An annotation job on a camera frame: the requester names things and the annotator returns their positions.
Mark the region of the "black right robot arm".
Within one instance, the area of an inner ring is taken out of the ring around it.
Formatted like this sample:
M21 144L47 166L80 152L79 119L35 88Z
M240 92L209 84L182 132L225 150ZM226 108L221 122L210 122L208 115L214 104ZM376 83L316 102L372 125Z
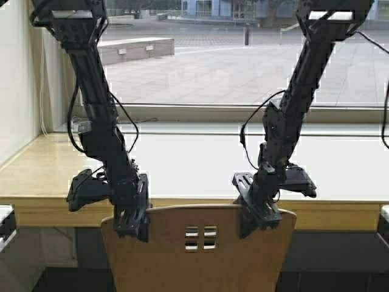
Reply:
M280 99L272 96L264 111L265 140L260 145L257 170L254 174L236 173L232 180L239 193L235 204L243 207L240 238L280 224L282 216L275 198L281 190L316 197L314 182L290 158L336 43L356 32L372 6L372 1L299 3L296 19L304 44L288 87L280 91Z

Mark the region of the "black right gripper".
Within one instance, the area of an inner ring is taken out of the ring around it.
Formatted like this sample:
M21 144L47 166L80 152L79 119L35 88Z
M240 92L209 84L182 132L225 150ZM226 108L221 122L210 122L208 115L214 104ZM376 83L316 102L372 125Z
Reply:
M276 228L282 220L281 212L271 197L270 188L258 182L257 174L235 173L232 183L238 191L234 204L241 205L239 215L239 237L247 238L258 228ZM258 213L258 219L252 213Z

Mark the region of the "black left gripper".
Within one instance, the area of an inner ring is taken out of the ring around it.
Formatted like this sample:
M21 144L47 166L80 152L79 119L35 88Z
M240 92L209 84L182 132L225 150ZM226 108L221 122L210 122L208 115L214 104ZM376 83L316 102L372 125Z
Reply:
M111 188L109 201L114 206L113 225L117 235L137 237L148 243L150 219L146 209L152 207L148 175L141 173L134 181L121 181L115 189Z

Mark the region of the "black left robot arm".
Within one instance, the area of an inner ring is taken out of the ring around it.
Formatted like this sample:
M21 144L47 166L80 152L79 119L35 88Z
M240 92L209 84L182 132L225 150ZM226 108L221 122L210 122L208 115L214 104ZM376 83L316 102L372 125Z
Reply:
M109 88L98 51L108 26L104 1L33 1L30 23L46 29L67 53L75 73L74 93L81 93L88 117L74 147L101 162L97 170L75 176L67 195L71 212L108 200L114 230L120 237L148 241L148 178L129 155L117 124L115 96Z

